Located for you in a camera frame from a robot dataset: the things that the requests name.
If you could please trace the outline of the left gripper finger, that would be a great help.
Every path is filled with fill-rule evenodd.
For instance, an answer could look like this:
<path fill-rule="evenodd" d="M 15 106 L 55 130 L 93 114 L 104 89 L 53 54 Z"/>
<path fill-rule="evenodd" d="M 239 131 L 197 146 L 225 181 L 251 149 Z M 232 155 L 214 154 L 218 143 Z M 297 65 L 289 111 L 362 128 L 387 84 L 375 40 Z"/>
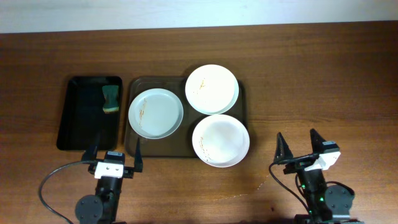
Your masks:
<path fill-rule="evenodd" d="M 98 133 L 93 143 L 89 146 L 89 148 L 83 153 L 81 157 L 81 161 L 95 161 L 98 153 L 98 146 L 100 144 L 101 133 Z"/>
<path fill-rule="evenodd" d="M 134 172 L 142 172 L 142 171 L 143 171 L 143 161 L 141 155 L 141 144 L 140 144 L 140 138 L 138 138 L 136 142 L 136 151 L 134 155 Z"/>

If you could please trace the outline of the green yellow sponge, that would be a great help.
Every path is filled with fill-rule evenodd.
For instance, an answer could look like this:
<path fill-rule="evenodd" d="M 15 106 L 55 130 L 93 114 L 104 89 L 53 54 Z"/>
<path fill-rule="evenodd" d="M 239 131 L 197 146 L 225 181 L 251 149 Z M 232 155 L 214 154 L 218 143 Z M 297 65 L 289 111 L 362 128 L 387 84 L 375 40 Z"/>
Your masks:
<path fill-rule="evenodd" d="M 103 111 L 105 113 L 113 113 L 119 111 L 119 87 L 117 85 L 105 85 L 102 87 L 104 95 Z"/>

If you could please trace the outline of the white plate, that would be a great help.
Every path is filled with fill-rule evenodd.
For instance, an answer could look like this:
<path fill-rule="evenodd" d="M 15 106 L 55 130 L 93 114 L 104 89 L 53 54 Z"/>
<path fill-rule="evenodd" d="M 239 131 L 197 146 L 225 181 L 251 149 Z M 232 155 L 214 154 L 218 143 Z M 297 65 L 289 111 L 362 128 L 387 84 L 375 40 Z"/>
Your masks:
<path fill-rule="evenodd" d="M 250 137 L 239 120 L 216 114 L 204 118 L 195 126 L 192 146 L 204 163 L 219 168 L 231 167 L 246 157 Z"/>
<path fill-rule="evenodd" d="M 152 88 L 132 100 L 127 117 L 138 135 L 147 139 L 162 139 L 178 129 L 183 112 L 182 102 L 175 93 L 163 88 Z"/>
<path fill-rule="evenodd" d="M 190 106 L 198 112 L 222 114 L 231 109 L 238 99 L 238 80 L 221 65 L 203 65 L 188 76 L 185 95 Z"/>

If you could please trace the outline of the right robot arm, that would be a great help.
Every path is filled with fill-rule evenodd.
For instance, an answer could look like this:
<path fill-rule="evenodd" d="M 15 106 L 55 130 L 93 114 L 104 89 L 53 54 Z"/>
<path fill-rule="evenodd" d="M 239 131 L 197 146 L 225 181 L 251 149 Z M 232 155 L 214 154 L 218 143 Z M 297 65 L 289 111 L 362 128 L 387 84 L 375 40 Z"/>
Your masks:
<path fill-rule="evenodd" d="M 315 130 L 310 130 L 312 153 L 293 156 L 283 135 L 277 133 L 277 144 L 273 163 L 269 166 L 272 178 L 285 190 L 296 197 L 307 211 L 296 215 L 294 223 L 360 223 L 351 218 L 355 192 L 337 181 L 326 181 L 323 175 L 340 157 L 340 147 L 334 141 L 327 141 Z M 295 176 L 296 194 L 284 185 L 273 173 L 272 167 L 284 165 L 285 175 Z"/>

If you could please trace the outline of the white plate bottom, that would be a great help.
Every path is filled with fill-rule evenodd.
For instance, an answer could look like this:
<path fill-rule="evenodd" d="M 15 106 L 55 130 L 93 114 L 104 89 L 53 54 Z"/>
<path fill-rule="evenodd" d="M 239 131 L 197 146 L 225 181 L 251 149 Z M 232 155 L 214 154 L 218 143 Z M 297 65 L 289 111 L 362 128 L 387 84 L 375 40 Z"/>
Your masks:
<path fill-rule="evenodd" d="M 216 114 L 204 118 L 195 126 L 192 146 L 204 163 L 219 168 L 231 167 L 246 157 L 250 137 L 239 120 Z"/>

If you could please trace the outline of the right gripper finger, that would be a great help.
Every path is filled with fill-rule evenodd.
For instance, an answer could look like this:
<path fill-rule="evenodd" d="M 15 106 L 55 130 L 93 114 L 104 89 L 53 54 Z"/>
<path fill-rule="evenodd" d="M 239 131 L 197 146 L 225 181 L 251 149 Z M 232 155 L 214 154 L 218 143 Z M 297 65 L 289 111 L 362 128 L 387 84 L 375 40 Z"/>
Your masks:
<path fill-rule="evenodd" d="M 317 154 L 323 153 L 324 152 L 323 142 L 325 142 L 326 140 L 323 139 L 315 129 L 310 130 L 310 139 L 311 139 L 313 153 L 314 154 L 315 153 L 317 153 Z"/>
<path fill-rule="evenodd" d="M 277 133 L 277 144 L 273 162 L 282 162 L 293 159 L 293 154 L 282 133 Z"/>

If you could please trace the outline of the white plate top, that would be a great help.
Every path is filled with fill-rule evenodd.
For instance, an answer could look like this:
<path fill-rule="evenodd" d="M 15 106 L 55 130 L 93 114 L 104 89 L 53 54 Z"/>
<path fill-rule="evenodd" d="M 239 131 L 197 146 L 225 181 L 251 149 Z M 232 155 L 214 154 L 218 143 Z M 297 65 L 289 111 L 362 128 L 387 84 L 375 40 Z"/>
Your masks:
<path fill-rule="evenodd" d="M 188 76 L 185 95 L 190 106 L 198 112 L 222 114 L 231 109 L 238 99 L 238 80 L 221 65 L 203 65 Z"/>

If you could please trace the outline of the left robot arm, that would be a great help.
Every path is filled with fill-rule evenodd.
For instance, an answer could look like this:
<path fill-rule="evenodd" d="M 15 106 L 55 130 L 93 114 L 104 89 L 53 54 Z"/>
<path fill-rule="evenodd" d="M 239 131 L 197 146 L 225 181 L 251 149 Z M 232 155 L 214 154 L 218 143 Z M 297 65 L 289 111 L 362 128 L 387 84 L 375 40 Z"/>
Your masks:
<path fill-rule="evenodd" d="M 97 184 L 93 195 L 86 195 L 76 203 L 75 216 L 80 223 L 115 223 L 123 180 L 143 170 L 139 141 L 134 165 L 129 167 L 125 165 L 126 155 L 121 152 L 108 151 L 103 159 L 98 159 L 100 140 L 101 135 L 97 134 L 81 157 L 81 161 L 89 165 L 88 172 L 94 175 Z"/>

